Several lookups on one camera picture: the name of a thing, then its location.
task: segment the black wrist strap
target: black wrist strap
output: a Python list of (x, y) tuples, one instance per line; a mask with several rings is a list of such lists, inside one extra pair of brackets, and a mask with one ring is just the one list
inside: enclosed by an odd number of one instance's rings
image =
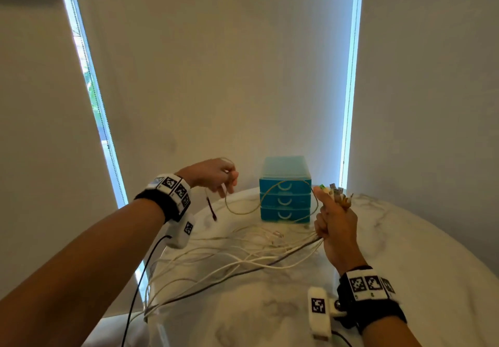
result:
[(165, 215), (165, 223), (169, 220), (180, 220), (179, 210), (175, 201), (166, 193), (157, 189), (146, 189), (135, 196), (136, 199), (148, 199), (154, 201), (161, 208)]
[(340, 278), (338, 297), (340, 310), (347, 312), (340, 322), (348, 329), (357, 326), (360, 334), (384, 317), (396, 316), (407, 323), (390, 282), (379, 277), (371, 266), (356, 267), (345, 273)]

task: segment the marble table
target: marble table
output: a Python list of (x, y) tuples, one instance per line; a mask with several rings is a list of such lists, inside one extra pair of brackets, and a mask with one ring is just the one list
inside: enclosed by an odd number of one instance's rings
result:
[[(237, 211), (250, 210), (258, 204), (258, 188), (230, 196), (229, 204)], [(269, 225), (261, 221), (258, 211), (235, 216), (221, 201), (215, 203), (214, 208), (217, 222), (212, 220), (208, 209), (196, 214), (196, 225), (187, 248), (201, 243), (195, 241), (196, 238), (226, 236), (238, 226)], [(352, 208), (359, 217), (358, 243), (366, 260), (391, 281), (402, 300), (409, 327), (421, 345), (499, 346), (499, 280), (482, 262), (443, 231), (399, 207), (360, 195), (354, 197)], [(307, 227), (270, 225), (287, 235), (299, 235), (306, 232)], [(162, 257), (169, 259), (181, 252), (166, 249)], [(158, 278), (152, 293), (168, 281), (189, 276), (200, 278), (227, 262), (214, 257), (179, 266), (171, 274)], [(162, 267), (164, 263), (159, 263), (155, 274)], [(164, 306), (152, 315), (148, 322), (150, 345), (331, 345), (311, 337), (307, 290), (316, 286), (332, 292), (333, 272), (321, 247), (295, 268), (264, 270), (230, 279)], [(159, 293), (157, 300), (173, 297), (186, 285), (190, 283), (170, 285)], [(332, 322), (332, 328), (341, 332), (353, 346), (363, 345), (355, 329), (345, 330), (337, 322)], [(334, 339), (332, 345), (346, 347), (339, 338)]]

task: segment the black cable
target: black cable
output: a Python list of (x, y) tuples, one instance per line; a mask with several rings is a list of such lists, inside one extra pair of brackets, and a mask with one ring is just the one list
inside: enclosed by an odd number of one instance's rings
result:
[(137, 298), (137, 293), (139, 293), (140, 283), (142, 281), (142, 278), (144, 277), (144, 274), (146, 273), (147, 264), (149, 264), (149, 261), (151, 260), (151, 258), (153, 256), (153, 252), (156, 249), (156, 247), (158, 247), (159, 242), (161, 242), (166, 237), (167, 236), (163, 236), (163, 237), (159, 238), (159, 240), (156, 242), (151, 253), (149, 254), (149, 257), (147, 258), (146, 264), (144, 266), (144, 271), (140, 275), (140, 280), (137, 283), (137, 289), (135, 289), (135, 294), (133, 295), (132, 305), (130, 306), (130, 311), (128, 312), (128, 319), (126, 320), (125, 332), (123, 333), (123, 340), (121, 341), (121, 347), (125, 347), (126, 333), (128, 332), (128, 326), (130, 325), (130, 318), (132, 317), (133, 304), (135, 303), (135, 299)]
[(346, 344), (348, 344), (348, 347), (352, 347), (352, 345), (350, 344), (350, 342), (348, 342), (348, 341), (346, 340), (346, 338), (345, 338), (343, 335), (341, 335), (338, 331), (331, 330), (331, 333), (332, 333), (333, 335), (336, 335), (336, 336), (338, 336), (338, 337), (342, 338), (342, 339), (344, 340), (344, 342), (345, 342)]
[[(282, 256), (282, 257), (280, 257), (279, 259), (276, 259), (276, 260), (274, 260), (273, 262), (271, 262), (271, 263), (267, 264), (267, 266), (274, 266), (274, 265), (276, 265), (278, 262), (283, 261), (283, 260), (284, 260), (284, 259), (286, 259), (287, 257), (289, 257), (289, 256), (291, 256), (291, 255), (293, 255), (293, 254), (296, 254), (296, 253), (297, 253), (298, 251), (300, 251), (301, 249), (304, 249), (305, 247), (307, 247), (307, 246), (309, 246), (309, 245), (311, 245), (311, 244), (313, 244), (313, 243), (315, 243), (315, 242), (318, 242), (318, 241), (320, 241), (321, 239), (322, 239), (321, 237), (317, 237), (317, 238), (315, 238), (313, 241), (311, 241), (311, 242), (307, 242), (307, 243), (305, 243), (304, 245), (300, 246), (298, 249), (296, 249), (296, 250), (294, 250), (294, 251), (291, 251), (290, 253), (288, 253), (288, 254), (286, 254), (286, 255), (284, 255), (284, 256)], [(180, 296), (180, 297), (178, 297), (178, 298), (176, 298), (176, 299), (172, 299), (172, 300), (166, 301), (165, 303), (161, 304), (160, 306), (164, 306), (164, 305), (172, 304), (172, 303), (177, 302), (177, 301), (180, 301), (180, 300), (184, 300), (184, 299), (186, 299), (187, 297), (191, 297), (191, 296), (196, 295), (196, 294), (198, 294), (198, 293), (204, 292), (206, 289), (209, 289), (209, 288), (211, 288), (211, 287), (214, 287), (215, 285), (221, 284), (222, 282), (227, 281), (227, 280), (228, 280), (228, 279), (230, 279), (230, 278), (233, 278), (233, 277), (236, 277), (236, 276), (240, 276), (240, 275), (242, 275), (242, 274), (250, 274), (250, 273), (252, 273), (252, 272), (260, 271), (260, 270), (262, 270), (262, 269), (264, 269), (264, 268), (265, 268), (265, 267), (256, 267), (256, 268), (253, 268), (253, 269), (248, 269), (247, 271), (242, 271), (242, 272), (238, 272), (238, 273), (236, 273), (236, 274), (231, 274), (230, 276), (227, 276), (226, 278), (224, 278), (224, 279), (222, 279), (222, 280), (220, 280), (220, 281), (213, 282), (213, 283), (211, 283), (210, 285), (207, 285), (207, 286), (205, 286), (205, 287), (203, 287), (203, 288), (201, 288), (201, 289), (199, 289), (199, 290), (197, 290), (197, 291), (195, 291), (195, 292), (192, 292), (192, 293), (189, 293), (189, 294), (184, 294), (183, 296)]]

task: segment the drawer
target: drawer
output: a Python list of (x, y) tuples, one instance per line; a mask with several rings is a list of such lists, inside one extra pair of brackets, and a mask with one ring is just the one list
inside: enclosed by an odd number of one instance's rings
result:
[(263, 199), (261, 205), (264, 208), (282, 207), (286, 209), (309, 209), (310, 208), (310, 194), (308, 195), (289, 195), (286, 192), (280, 192), (273, 195), (268, 194), (264, 197), (265, 193), (260, 193), (260, 201)]
[(303, 218), (297, 223), (305, 224), (310, 222), (310, 209), (288, 210), (260, 208), (260, 215), (263, 221), (292, 222)]
[(281, 181), (283, 180), (260, 179), (260, 192), (265, 193), (274, 185), (275, 187), (272, 188), (269, 193), (279, 194), (280, 192), (286, 192), (287, 194), (293, 195), (306, 195), (311, 192), (311, 179), (306, 180), (306, 182), (301, 180), (288, 180), (284, 183), (278, 184)]

